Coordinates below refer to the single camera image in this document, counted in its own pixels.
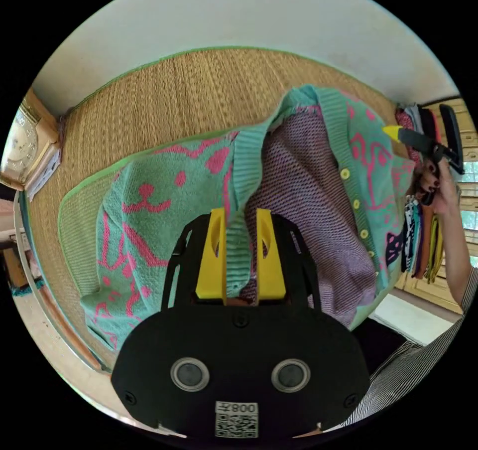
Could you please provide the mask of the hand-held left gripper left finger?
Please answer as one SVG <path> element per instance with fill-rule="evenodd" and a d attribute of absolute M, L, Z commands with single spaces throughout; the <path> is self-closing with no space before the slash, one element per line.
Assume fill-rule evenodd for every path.
<path fill-rule="evenodd" d="M 226 291 L 226 211 L 212 209 L 201 264 L 196 284 L 196 295 L 201 300 L 227 302 Z"/>

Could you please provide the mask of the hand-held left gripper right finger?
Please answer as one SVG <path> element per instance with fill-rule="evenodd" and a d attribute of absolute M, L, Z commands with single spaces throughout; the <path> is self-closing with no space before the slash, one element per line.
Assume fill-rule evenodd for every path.
<path fill-rule="evenodd" d="M 268 209 L 256 210 L 256 300 L 283 300 L 286 287 L 272 215 Z"/>

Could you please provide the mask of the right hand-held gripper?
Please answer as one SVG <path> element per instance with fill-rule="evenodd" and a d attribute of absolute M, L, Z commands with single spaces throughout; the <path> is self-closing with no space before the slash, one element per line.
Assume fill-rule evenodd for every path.
<path fill-rule="evenodd" d="M 402 126 L 399 126 L 399 125 L 384 126 L 382 127 L 382 131 L 391 140 L 395 142 L 401 142 L 405 145 L 410 146 L 414 150 L 420 152 L 420 154 L 423 157 L 423 161 L 428 158 L 433 163 L 438 164 L 438 162 L 442 158 L 445 158 L 449 164 L 451 173 L 453 170 L 460 174 L 463 173 L 463 163 L 460 162 L 459 160 L 459 154 L 457 154 L 454 150 L 450 149 L 449 147 L 439 143 L 438 141 L 428 136 L 421 135 L 416 131 L 403 128 Z M 411 185 L 411 190 L 413 191 L 414 195 L 415 195 L 415 179 L 416 179 L 417 171 L 414 172 L 413 184 Z M 434 198 L 433 194 L 426 194 L 424 203 L 422 204 L 431 205 L 433 198 Z"/>

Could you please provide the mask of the person's right hand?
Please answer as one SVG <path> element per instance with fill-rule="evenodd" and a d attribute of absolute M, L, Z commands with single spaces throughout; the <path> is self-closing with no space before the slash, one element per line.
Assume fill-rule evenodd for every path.
<path fill-rule="evenodd" d="M 442 217 L 460 214 L 459 197 L 449 164 L 442 158 L 438 164 L 425 159 L 415 179 L 415 196 L 424 203 L 425 195 L 433 194 L 432 207 Z"/>

